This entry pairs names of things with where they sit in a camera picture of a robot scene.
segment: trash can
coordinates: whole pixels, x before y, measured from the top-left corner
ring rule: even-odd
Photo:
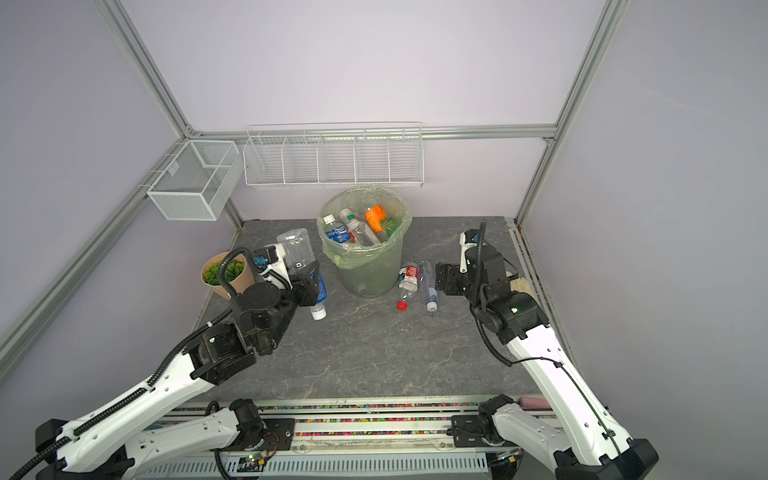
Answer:
[[[355,243],[338,243],[325,233],[323,217],[349,208],[360,221],[365,220],[369,207],[380,204],[384,211],[398,220],[395,233],[386,241],[372,247]],[[317,231],[323,253],[336,265],[342,285],[352,295],[374,297],[389,292],[397,282],[402,257],[402,239],[411,226],[411,213],[406,202],[384,188],[353,188],[336,195],[323,206],[317,217]]]

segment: empty bottle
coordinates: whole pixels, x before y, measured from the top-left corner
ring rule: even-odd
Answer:
[[[416,290],[419,289],[419,268],[413,262],[406,262],[400,269],[397,278],[397,286],[400,287],[400,301],[397,303],[397,309],[405,311],[408,304],[416,296]]]
[[[323,217],[323,221],[326,223],[326,235],[328,238],[339,243],[354,243],[354,240],[349,235],[349,230],[344,227],[344,224],[336,221],[336,217],[333,214]]]
[[[286,257],[283,261],[286,264],[288,273],[297,274],[299,270],[315,261],[315,254],[312,252],[310,236],[306,232],[306,228],[281,233],[277,236],[277,241],[282,243],[286,249]],[[320,292],[317,295],[317,304],[310,307],[310,312],[312,313],[312,318],[322,320],[326,318],[326,306],[323,305],[323,302],[326,301],[328,296],[326,284],[323,282],[323,277],[319,274],[317,283],[320,287]]]
[[[353,214],[349,208],[341,210],[341,218],[346,222],[349,232],[355,236],[355,243],[364,247],[370,247],[381,243],[381,241],[376,238],[371,227],[369,227],[367,223],[357,220],[357,217],[355,217],[355,214]]]
[[[419,289],[422,291],[424,304],[428,312],[437,310],[437,290],[435,290],[435,269],[428,260],[419,263]]]
[[[397,230],[397,220],[386,214],[381,205],[376,204],[366,210],[366,220],[371,230],[382,242],[386,242],[395,230]]]

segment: marble pattern surface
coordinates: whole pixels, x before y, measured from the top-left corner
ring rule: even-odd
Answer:
[[[406,234],[402,260],[458,263],[458,236],[477,228],[481,217],[415,218]],[[502,217],[488,217],[486,239],[519,268]],[[195,400],[251,398],[312,399],[377,396],[517,395],[538,392],[522,366],[503,366],[482,344],[462,296],[439,294],[430,314],[419,301],[405,312],[395,308],[398,289],[362,299],[347,293],[336,268],[322,253],[314,220],[251,220],[238,245],[274,243],[279,233],[305,227],[320,261],[328,291],[328,316],[312,319],[299,308],[271,356],[237,373]],[[204,317],[215,317],[228,302],[214,295]],[[500,352],[510,356],[493,335]]]

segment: white wall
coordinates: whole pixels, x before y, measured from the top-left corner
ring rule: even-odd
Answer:
[[[3,334],[176,137],[88,0],[2,2],[0,65]]]
[[[513,217],[544,147],[541,138],[425,141],[424,185],[393,190],[415,217]],[[232,198],[246,220],[314,218],[325,202],[343,190],[254,190],[243,182]]]
[[[552,124],[604,0],[127,0],[200,131]]]
[[[766,24],[765,2],[632,2],[524,225],[653,478],[766,477]]]
[[[194,328],[207,290],[200,268],[232,235],[226,217],[173,222],[145,207],[0,386],[13,436],[0,449],[0,478],[35,454],[38,425],[77,418],[157,368]]]

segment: wire basket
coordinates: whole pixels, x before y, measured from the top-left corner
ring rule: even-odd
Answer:
[[[168,220],[216,220],[242,174],[235,142],[189,140],[147,195]]]
[[[421,127],[261,131],[243,147],[246,184],[257,189],[421,186]]]

